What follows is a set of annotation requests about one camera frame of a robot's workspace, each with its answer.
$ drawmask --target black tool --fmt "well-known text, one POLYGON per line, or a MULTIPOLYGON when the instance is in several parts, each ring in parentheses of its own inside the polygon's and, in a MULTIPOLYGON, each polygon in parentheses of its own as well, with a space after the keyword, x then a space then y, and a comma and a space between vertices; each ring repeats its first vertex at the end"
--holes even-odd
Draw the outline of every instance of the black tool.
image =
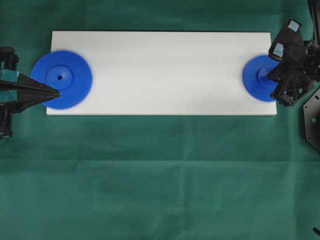
POLYGON ((320 0, 308 0, 313 39, 304 41, 301 23, 290 19, 274 39, 269 57, 280 62, 268 78, 278 85, 271 93, 281 105, 293 106, 320 81, 320 0))
POLYGON ((320 89, 303 106, 307 141, 320 152, 320 89))
POLYGON ((60 97, 60 92, 17 72, 13 47, 0 47, 0 138, 12 137, 12 116, 60 97))

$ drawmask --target table surface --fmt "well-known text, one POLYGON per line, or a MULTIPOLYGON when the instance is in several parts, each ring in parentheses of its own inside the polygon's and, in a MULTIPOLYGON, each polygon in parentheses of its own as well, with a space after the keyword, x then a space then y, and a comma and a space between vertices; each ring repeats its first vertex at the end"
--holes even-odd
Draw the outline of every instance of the table surface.
MULTIPOLYGON (((28 74, 50 51, 53 30, 273 39, 289 18, 312 37, 304 0, 2 0, 0 45, 15 47, 28 74)), ((319 239, 320 155, 304 137, 308 96, 273 117, 27 109, 14 116, 14 137, 0 140, 0 239, 319 239)))
POLYGON ((84 57, 93 83, 80 104, 46 113, 276 115, 275 101, 255 99, 243 84, 246 63, 270 45, 269 32, 54 31, 51 50, 84 57))

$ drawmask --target green cloth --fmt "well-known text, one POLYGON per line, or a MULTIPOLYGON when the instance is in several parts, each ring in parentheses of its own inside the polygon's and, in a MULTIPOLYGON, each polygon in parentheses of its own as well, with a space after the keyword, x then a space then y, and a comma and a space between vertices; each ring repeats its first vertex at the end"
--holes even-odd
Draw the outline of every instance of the green cloth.
MULTIPOLYGON (((1 0, 0 45, 15 47, 28 74, 52 30, 274 38, 290 18, 311 39, 307 0, 1 0)), ((16 114, 13 138, 0 140, 0 239, 318 240, 308 96, 273 117, 16 114)))

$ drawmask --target white foam board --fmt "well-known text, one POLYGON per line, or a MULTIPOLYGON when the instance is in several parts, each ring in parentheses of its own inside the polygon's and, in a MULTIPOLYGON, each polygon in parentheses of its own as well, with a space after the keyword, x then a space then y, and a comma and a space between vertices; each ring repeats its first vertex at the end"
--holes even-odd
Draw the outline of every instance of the white foam board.
POLYGON ((53 31, 51 50, 83 56, 93 86, 79 105, 48 115, 276 115, 251 97, 242 72, 267 54, 270 33, 53 31))

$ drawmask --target gear teeth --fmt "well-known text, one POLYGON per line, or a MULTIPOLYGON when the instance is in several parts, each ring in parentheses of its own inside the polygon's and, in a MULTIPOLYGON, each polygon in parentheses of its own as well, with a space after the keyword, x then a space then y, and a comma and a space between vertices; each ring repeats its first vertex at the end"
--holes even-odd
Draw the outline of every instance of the gear teeth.
MULTIPOLYGON (((243 82, 243 85, 244 85, 245 89, 247 90, 247 92, 253 98, 255 98, 261 102, 270 103, 270 102, 274 102, 275 100, 273 98, 271 98, 269 95, 265 95, 265 94, 262 94, 261 92, 259 92, 259 89, 254 89, 252 87, 252 82, 257 80, 256 74, 266 64, 274 65, 274 67, 277 66, 277 62, 272 60, 271 58, 269 58, 266 54, 258 55, 255 58, 251 59, 245 65, 245 67, 243 69, 242 82, 243 82), (258 62, 261 65, 261 66, 259 66, 259 68, 257 68, 256 66, 253 66, 253 64, 255 64, 256 62, 258 62)), ((260 84, 260 86, 262 89, 266 88, 262 84, 260 84)))
POLYGON ((80 54, 68 49, 55 49, 52 52, 42 56, 35 63, 31 71, 31 77, 37 80, 38 82, 45 83, 44 81, 46 81, 48 71, 44 76, 43 75, 44 73, 39 71, 39 69, 45 68, 45 70, 50 71, 52 68, 58 65, 63 65, 68 68, 72 66, 72 69, 74 71, 71 71, 71 72, 74 79, 72 80, 71 85, 65 88, 65 89, 68 89, 67 95, 65 96, 75 96, 75 98, 72 99, 70 97, 69 98, 64 97, 63 92, 65 89, 61 89, 60 90, 62 93, 61 97, 45 102, 43 103, 43 105, 47 106, 48 108, 53 108, 57 110, 73 108, 76 105, 80 104, 89 95, 91 91, 92 84, 93 84, 93 73, 91 71, 91 67, 88 64, 88 62, 85 60, 85 58, 80 54), (50 56, 53 56, 55 54, 61 55, 59 56, 59 59, 57 60, 57 58, 54 58, 54 57, 51 57, 50 59, 50 56), (81 68, 78 67, 78 64, 74 63, 73 65, 72 61, 76 61, 77 63, 80 63, 82 65, 81 68))

